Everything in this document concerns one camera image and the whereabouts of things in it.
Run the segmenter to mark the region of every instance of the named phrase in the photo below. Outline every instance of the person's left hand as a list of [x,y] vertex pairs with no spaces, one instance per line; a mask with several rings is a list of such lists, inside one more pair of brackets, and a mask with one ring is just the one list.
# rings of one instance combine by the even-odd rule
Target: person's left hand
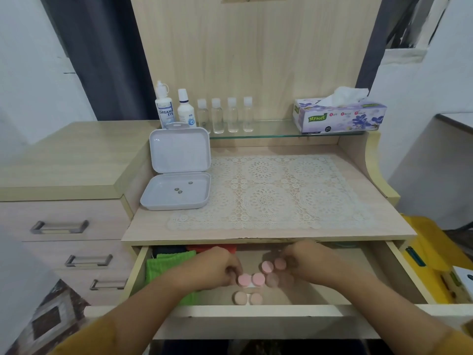
[[235,278],[241,274],[243,268],[235,254],[213,247],[169,269],[163,275],[170,276],[173,283],[188,294],[235,284]]

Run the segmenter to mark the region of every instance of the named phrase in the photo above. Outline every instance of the hand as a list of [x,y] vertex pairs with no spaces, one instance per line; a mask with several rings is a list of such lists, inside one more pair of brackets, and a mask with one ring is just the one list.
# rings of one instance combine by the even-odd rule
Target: hand
[[169,269],[163,275],[169,276],[171,281],[188,294],[235,284],[236,277],[241,274],[243,268],[235,254],[213,247]]
[[281,253],[292,274],[309,283],[337,289],[351,273],[351,265],[332,249],[302,240],[286,247]]

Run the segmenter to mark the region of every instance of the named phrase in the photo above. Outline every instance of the open drawer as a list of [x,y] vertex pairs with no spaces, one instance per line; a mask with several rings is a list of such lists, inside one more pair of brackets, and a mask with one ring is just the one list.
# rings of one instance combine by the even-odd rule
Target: open drawer
[[[255,273],[263,260],[274,259],[283,244],[242,244],[237,255],[246,273]],[[375,274],[400,295],[454,328],[473,319],[473,305],[436,305],[434,299],[391,241],[365,241],[355,248],[328,246],[352,263]],[[125,300],[145,286],[146,260],[151,247],[141,248],[123,291]],[[261,306],[237,306],[233,285],[199,292],[199,305],[177,307],[155,339],[284,339],[376,338],[373,328],[340,293],[297,280],[292,288],[261,290]],[[96,318],[112,307],[87,307],[87,318]]]

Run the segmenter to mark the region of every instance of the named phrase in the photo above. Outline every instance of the white cap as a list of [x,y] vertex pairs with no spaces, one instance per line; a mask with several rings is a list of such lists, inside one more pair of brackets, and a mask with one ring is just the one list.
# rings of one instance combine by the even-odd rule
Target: white cap
[[228,106],[229,107],[236,107],[237,106],[237,99],[235,97],[228,98]]
[[220,98],[212,98],[212,107],[220,108]]
[[155,91],[157,98],[166,98],[168,96],[169,87],[167,84],[163,84],[161,81],[158,81],[156,83]]
[[253,106],[253,97],[243,97],[243,104],[245,107]]
[[189,97],[187,97],[186,89],[178,89],[177,93],[179,94],[179,101],[182,103],[188,102]]
[[199,98],[197,100],[197,107],[199,107],[200,109],[207,108],[207,100],[204,98]]

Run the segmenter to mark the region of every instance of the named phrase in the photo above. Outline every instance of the drawer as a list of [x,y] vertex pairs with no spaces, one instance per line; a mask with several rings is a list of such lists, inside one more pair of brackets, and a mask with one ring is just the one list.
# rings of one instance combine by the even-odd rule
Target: drawer
[[134,259],[120,240],[25,242],[23,245],[51,269],[133,268]]
[[[237,255],[246,273],[258,271],[263,260],[275,256],[281,244],[246,244]],[[436,305],[434,299],[391,241],[359,242],[356,248],[336,248],[427,313],[458,328],[473,319],[473,305]],[[146,260],[151,248],[142,247],[121,300],[145,285]],[[297,280],[291,289],[262,289],[262,306],[236,306],[238,286],[199,292],[199,305],[177,307],[155,335],[156,339],[277,339],[377,338],[368,322],[340,293]],[[87,307],[95,318],[111,307]]]
[[0,224],[20,241],[121,239],[130,217],[120,199],[0,202]]
[[129,270],[56,270],[56,274],[90,305],[117,305]]

